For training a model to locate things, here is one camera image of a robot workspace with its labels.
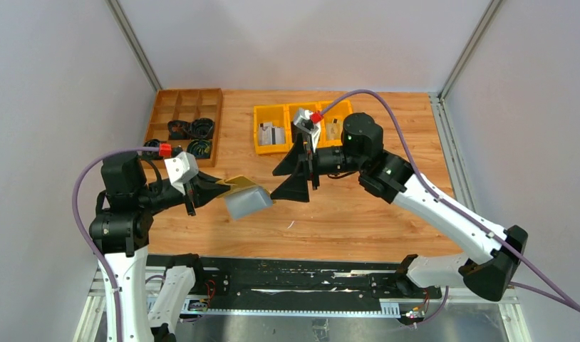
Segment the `yellow leather card holder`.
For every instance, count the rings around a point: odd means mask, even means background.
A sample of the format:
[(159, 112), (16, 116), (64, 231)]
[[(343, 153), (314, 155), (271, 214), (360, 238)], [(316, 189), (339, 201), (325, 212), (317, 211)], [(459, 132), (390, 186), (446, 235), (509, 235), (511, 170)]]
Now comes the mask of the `yellow leather card holder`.
[(224, 199), (233, 220), (272, 207), (275, 203), (267, 189), (244, 175), (218, 180), (216, 184), (229, 186), (229, 190), (218, 198)]

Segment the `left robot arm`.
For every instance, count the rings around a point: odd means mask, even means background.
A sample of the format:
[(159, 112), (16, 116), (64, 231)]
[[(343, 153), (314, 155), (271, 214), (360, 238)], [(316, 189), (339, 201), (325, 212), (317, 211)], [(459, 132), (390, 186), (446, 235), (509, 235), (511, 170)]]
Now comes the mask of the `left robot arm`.
[(183, 204), (195, 210), (230, 191), (219, 178), (201, 172), (193, 155), (180, 152), (166, 159), (168, 176), (147, 183), (141, 147), (98, 158), (105, 189), (99, 193), (95, 219), (86, 234), (105, 282), (109, 341), (176, 341), (175, 328), (188, 294), (212, 295), (203, 263), (196, 254), (169, 258), (160, 292), (147, 306), (146, 266), (153, 218)]

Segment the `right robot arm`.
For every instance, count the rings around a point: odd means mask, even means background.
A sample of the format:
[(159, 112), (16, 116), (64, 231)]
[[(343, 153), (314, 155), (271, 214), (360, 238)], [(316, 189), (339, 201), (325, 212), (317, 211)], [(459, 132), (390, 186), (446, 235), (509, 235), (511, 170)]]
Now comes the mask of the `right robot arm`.
[(284, 181), (272, 199), (308, 202), (320, 176), (356, 173), (367, 193), (416, 214), (462, 250), (450, 256), (407, 255), (390, 280), (392, 289), (408, 298), (431, 286), (465, 287), (488, 301), (504, 296), (527, 243), (524, 229), (487, 221), (436, 189), (410, 162), (384, 148), (383, 129), (370, 115), (350, 114), (341, 144), (323, 148), (317, 147), (321, 119), (309, 110), (295, 115), (296, 139), (273, 171)]

